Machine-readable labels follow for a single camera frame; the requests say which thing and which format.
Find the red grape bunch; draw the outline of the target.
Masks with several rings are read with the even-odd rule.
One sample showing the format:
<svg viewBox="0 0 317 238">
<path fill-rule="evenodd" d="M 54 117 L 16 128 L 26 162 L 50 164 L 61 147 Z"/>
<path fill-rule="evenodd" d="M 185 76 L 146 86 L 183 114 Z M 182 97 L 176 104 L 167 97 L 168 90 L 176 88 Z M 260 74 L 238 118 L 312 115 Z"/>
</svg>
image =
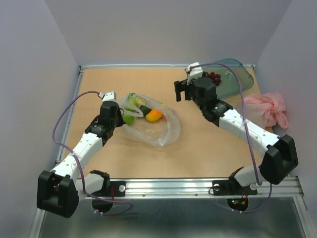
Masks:
<svg viewBox="0 0 317 238">
<path fill-rule="evenodd" d="M 207 73 L 207 77 L 210 78 L 212 80 L 212 82 L 216 85 L 219 86 L 221 83 L 221 75 L 211 72 L 211 73 Z"/>
</svg>

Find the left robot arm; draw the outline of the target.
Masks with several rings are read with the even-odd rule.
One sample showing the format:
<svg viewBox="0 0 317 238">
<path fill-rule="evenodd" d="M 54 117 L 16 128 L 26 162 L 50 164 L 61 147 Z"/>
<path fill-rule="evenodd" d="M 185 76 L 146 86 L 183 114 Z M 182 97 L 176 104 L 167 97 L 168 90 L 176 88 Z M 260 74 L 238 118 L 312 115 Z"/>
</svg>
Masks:
<svg viewBox="0 0 317 238">
<path fill-rule="evenodd" d="M 38 177 L 37 207 L 69 218 L 89 193 L 106 195 L 110 191 L 109 175 L 93 171 L 83 176 L 83 169 L 112 137 L 114 129 L 124 124 L 120 107 L 114 100 L 101 104 L 100 114 L 86 128 L 80 141 L 63 162 Z"/>
</svg>

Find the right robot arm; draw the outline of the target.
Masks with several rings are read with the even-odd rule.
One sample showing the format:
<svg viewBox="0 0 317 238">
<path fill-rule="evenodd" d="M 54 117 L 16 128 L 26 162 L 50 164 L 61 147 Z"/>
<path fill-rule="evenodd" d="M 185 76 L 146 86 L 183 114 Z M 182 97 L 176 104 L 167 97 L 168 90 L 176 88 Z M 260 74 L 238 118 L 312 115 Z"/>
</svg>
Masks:
<svg viewBox="0 0 317 238">
<path fill-rule="evenodd" d="M 174 89 L 178 102 L 184 92 L 185 99 L 194 101 L 207 121 L 250 143 L 251 150 L 263 157 L 260 165 L 241 167 L 228 179 L 219 180 L 212 188 L 214 195 L 240 195 L 258 181 L 278 185 L 297 167 L 294 139 L 287 134 L 280 137 L 243 118 L 231 105 L 218 99 L 216 88 L 207 77 L 175 81 Z"/>
</svg>

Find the clear plastic bag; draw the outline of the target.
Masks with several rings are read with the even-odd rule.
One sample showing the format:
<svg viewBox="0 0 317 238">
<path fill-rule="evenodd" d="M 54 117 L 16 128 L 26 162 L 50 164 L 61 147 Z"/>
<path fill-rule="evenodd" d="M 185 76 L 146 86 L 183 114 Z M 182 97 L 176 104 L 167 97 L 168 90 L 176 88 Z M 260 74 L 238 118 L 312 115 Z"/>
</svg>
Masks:
<svg viewBox="0 0 317 238">
<path fill-rule="evenodd" d="M 141 96 L 146 100 L 146 107 L 158 110 L 162 113 L 162 118 L 156 122 L 148 122 L 138 107 L 129 107 L 127 100 Z M 135 118 L 131 125 L 124 125 L 119 129 L 121 134 L 127 139 L 145 142 L 155 147 L 163 147 L 175 142 L 181 133 L 180 120 L 177 112 L 163 104 L 162 102 L 146 95 L 128 93 L 117 100 L 123 115 L 131 115 Z"/>
</svg>

